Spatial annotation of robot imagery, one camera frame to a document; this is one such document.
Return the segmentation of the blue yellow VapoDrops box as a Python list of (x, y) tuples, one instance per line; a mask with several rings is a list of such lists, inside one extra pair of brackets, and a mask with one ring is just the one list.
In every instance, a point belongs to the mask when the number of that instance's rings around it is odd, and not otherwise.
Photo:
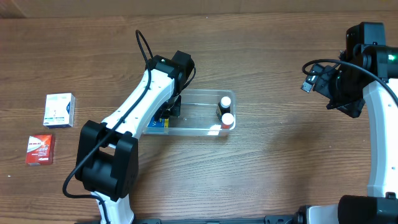
[(168, 128), (169, 127), (169, 119), (168, 118), (159, 118), (156, 119), (154, 116), (151, 118), (148, 128)]

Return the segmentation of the dark bottle white cap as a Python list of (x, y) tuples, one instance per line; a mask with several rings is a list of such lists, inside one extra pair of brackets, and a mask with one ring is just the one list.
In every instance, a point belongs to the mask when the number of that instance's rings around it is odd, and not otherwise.
[(231, 98), (228, 96), (222, 97), (222, 99), (220, 99), (220, 102), (218, 103), (218, 107), (216, 110), (216, 114), (220, 120), (222, 120), (222, 116), (225, 113), (230, 113), (231, 111), (230, 107), (231, 107)]

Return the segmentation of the orange tube white cap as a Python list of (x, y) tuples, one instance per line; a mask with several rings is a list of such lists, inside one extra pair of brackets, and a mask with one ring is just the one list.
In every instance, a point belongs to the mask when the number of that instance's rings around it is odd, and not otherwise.
[(231, 113), (224, 113), (221, 117), (221, 128), (230, 129), (234, 124), (234, 116)]

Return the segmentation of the white medicine box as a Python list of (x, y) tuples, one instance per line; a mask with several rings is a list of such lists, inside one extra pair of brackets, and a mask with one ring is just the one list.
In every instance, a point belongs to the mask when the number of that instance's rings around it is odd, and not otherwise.
[(72, 93), (46, 96), (43, 125), (48, 128), (69, 128), (74, 124), (75, 97)]

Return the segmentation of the red medicine box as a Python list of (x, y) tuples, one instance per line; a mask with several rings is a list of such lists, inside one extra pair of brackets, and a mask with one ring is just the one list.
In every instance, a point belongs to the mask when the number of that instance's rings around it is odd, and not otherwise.
[(52, 134), (33, 135), (29, 137), (25, 163), (30, 166), (51, 165), (55, 136)]

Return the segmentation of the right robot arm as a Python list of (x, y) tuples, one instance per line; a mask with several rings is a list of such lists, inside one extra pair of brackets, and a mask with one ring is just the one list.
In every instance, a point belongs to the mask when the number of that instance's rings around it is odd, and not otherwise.
[(312, 60), (302, 71), (301, 89), (328, 98), (327, 109), (357, 118), (367, 108), (371, 171), (365, 196), (302, 206), (292, 223), (397, 223), (397, 48), (387, 46), (384, 24), (349, 28), (337, 60)]

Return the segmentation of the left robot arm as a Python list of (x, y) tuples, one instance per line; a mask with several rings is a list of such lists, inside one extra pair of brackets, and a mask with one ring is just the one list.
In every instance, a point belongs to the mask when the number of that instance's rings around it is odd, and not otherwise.
[(138, 170), (138, 140), (153, 117), (178, 116), (180, 93), (195, 71), (191, 55), (149, 59), (143, 78), (127, 100), (101, 123), (81, 129), (73, 176), (97, 201), (100, 223), (132, 223), (129, 191)]

